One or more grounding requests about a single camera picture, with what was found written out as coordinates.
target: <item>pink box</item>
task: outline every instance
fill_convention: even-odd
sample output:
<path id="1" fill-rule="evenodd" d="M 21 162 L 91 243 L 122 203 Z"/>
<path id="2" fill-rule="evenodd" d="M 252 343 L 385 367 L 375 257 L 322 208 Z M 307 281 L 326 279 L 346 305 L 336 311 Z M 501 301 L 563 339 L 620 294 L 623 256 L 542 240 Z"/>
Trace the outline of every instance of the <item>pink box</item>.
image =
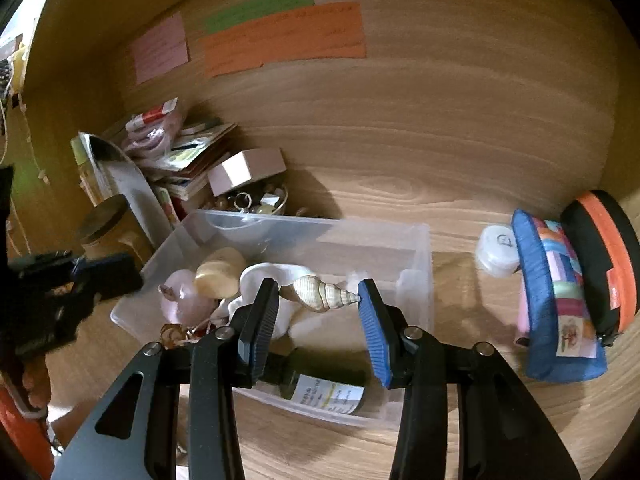
<path id="1" fill-rule="evenodd" d="M 279 148 L 255 148 L 229 157 L 211 168 L 207 176 L 213 195 L 219 196 L 233 188 L 282 173 L 286 169 Z"/>

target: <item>black and orange case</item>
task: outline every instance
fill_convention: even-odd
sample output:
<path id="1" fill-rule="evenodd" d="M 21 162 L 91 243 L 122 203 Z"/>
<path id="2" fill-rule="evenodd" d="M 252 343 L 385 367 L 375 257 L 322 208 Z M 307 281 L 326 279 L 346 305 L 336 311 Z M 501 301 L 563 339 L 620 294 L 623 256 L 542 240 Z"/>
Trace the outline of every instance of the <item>black and orange case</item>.
<path id="1" fill-rule="evenodd" d="M 584 280 L 584 300 L 603 346 L 611 346 L 638 312 L 640 244 L 629 218 L 606 191 L 593 190 L 561 214 Z"/>

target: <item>green paper strip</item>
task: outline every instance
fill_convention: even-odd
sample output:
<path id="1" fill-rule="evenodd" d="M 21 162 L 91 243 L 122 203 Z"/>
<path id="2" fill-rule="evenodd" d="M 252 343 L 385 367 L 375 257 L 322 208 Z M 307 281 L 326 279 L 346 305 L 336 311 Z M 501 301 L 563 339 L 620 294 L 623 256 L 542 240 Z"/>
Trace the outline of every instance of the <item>green paper strip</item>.
<path id="1" fill-rule="evenodd" d="M 205 20 L 204 30 L 207 34 L 214 34 L 239 23 L 313 4 L 314 0 L 247 0 L 209 16 Z"/>

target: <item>blue pouch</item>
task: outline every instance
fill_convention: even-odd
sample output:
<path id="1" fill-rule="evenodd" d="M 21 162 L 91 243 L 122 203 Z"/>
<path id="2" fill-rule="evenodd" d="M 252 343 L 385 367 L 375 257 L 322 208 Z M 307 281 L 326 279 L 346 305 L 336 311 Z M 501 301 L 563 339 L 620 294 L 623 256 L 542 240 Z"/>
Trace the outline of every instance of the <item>blue pouch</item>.
<path id="1" fill-rule="evenodd" d="M 599 377 L 607 371 L 607 358 L 584 303 L 580 265 L 561 225 L 517 209 L 511 226 L 529 307 L 526 375 L 551 383 Z"/>

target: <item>white cable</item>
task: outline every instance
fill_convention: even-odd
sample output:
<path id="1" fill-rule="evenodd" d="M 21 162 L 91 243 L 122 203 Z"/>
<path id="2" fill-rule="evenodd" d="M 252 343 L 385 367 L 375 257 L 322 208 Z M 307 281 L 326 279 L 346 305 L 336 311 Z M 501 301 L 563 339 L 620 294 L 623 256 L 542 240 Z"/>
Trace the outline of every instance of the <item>white cable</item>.
<path id="1" fill-rule="evenodd" d="M 11 209 L 13 210 L 15 221 L 18 222 L 18 227 L 20 228 L 20 232 L 22 233 L 22 238 L 24 238 L 24 244 L 27 246 L 27 252 L 31 254 L 29 240 L 27 240 L 27 234 L 24 232 L 24 227 L 22 227 L 22 222 L 20 222 L 20 217 L 18 216 L 18 212 L 15 209 L 14 199 L 11 197 L 9 200 L 11 201 Z"/>
<path id="2" fill-rule="evenodd" d="M 2 102 L 0 102 L 0 111 L 2 112 L 2 124 L 4 125 L 4 150 L 2 150 L 2 157 L 0 157 L 0 166 L 2 166 L 4 158 L 6 157 L 6 150 L 9 146 L 9 130 L 6 129 L 6 115 L 4 114 Z"/>
<path id="3" fill-rule="evenodd" d="M 20 249 L 18 249 L 18 247 L 16 247 L 16 246 L 15 246 L 14 239 L 13 239 L 13 238 L 11 238 L 11 234 L 10 234 L 10 233 L 7 233 L 6 235 L 7 235 L 7 237 L 9 238 L 9 243 L 11 244 L 11 247 L 13 247 L 13 248 L 14 248 L 15 253 L 16 253 L 18 256 L 22 256 L 22 253 L 20 252 Z"/>
<path id="4" fill-rule="evenodd" d="M 20 111 L 22 112 L 22 116 L 24 118 L 24 125 L 27 129 L 27 143 L 29 145 L 29 148 L 31 149 L 31 157 L 33 158 L 33 163 L 36 165 L 36 169 L 38 170 L 38 178 L 45 184 L 50 184 L 49 177 L 47 177 L 45 171 L 38 164 L 36 152 L 33 149 L 33 143 L 31 142 L 31 129 L 29 127 L 29 121 L 27 120 L 27 105 L 22 102 L 22 94 L 18 94 L 18 103 L 20 105 Z"/>

